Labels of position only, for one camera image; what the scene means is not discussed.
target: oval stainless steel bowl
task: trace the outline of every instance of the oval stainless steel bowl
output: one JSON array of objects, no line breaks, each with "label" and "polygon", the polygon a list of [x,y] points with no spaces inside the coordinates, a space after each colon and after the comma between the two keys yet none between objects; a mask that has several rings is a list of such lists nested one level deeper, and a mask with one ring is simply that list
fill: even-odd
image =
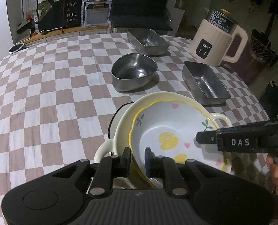
[{"label": "oval stainless steel bowl", "polygon": [[146,85],[157,71],[148,56],[130,53],[119,58],[112,67],[112,84],[117,91],[132,91]]}]

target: pink heart pattern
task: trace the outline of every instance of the pink heart pattern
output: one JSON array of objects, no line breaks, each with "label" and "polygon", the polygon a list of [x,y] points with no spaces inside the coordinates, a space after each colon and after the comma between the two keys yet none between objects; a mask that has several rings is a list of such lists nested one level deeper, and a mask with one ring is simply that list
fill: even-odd
[{"label": "pink heart pattern", "polygon": [[220,159],[217,160],[216,166],[220,166],[222,164],[222,161]]},{"label": "pink heart pattern", "polygon": [[185,147],[187,148],[187,149],[189,149],[189,147],[190,147],[190,143],[184,143],[184,145],[185,145]]},{"label": "pink heart pattern", "polygon": [[173,109],[177,109],[178,107],[179,107],[178,104],[172,104],[172,108],[173,108]]}]

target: green leaf pattern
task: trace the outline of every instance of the green leaf pattern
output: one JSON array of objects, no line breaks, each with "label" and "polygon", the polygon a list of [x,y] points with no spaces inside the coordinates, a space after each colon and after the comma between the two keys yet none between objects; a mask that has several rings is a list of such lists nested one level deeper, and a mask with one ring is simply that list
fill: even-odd
[{"label": "green leaf pattern", "polygon": [[206,131],[207,129],[213,129],[212,126],[208,126],[209,125],[209,121],[206,119],[205,122],[202,122],[202,125],[205,126],[204,131]]},{"label": "green leaf pattern", "polygon": [[138,121],[137,124],[136,124],[137,126],[138,126],[139,124],[140,124],[140,127],[142,126],[142,125],[141,125],[141,120],[142,120],[143,117],[144,117],[144,114],[142,114],[142,116],[140,117],[140,119],[139,119],[139,118],[136,119],[136,121]]}]

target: checkered tablecloth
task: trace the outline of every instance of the checkered tablecloth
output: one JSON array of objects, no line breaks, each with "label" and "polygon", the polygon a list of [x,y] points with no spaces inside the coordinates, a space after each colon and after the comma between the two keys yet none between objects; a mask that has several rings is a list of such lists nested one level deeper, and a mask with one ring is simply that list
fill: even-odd
[{"label": "checkered tablecloth", "polygon": [[[145,94],[171,91],[192,98],[182,79],[183,62],[193,60],[190,40],[165,37],[167,55],[154,57],[158,83],[118,93],[111,67],[136,52],[126,34],[98,34],[43,43],[0,61],[0,202],[10,189],[87,158],[107,139],[115,111]],[[213,68],[231,93],[222,107],[234,125],[267,120],[258,100],[236,73]],[[233,154],[233,173],[269,187],[265,155]],[[4,224],[0,206],[0,224]]]}]

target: metal screw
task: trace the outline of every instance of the metal screw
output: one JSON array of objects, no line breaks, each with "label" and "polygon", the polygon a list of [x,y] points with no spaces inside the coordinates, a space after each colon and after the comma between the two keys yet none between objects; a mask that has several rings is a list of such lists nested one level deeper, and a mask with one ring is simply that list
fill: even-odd
[{"label": "metal screw", "polygon": [[174,195],[180,196],[180,195],[185,195],[187,194],[187,190],[185,190],[184,188],[175,188],[172,193]]},{"label": "metal screw", "polygon": [[104,189],[100,188],[100,187],[92,188],[92,189],[90,189],[90,193],[92,195],[101,195],[104,193]]}]

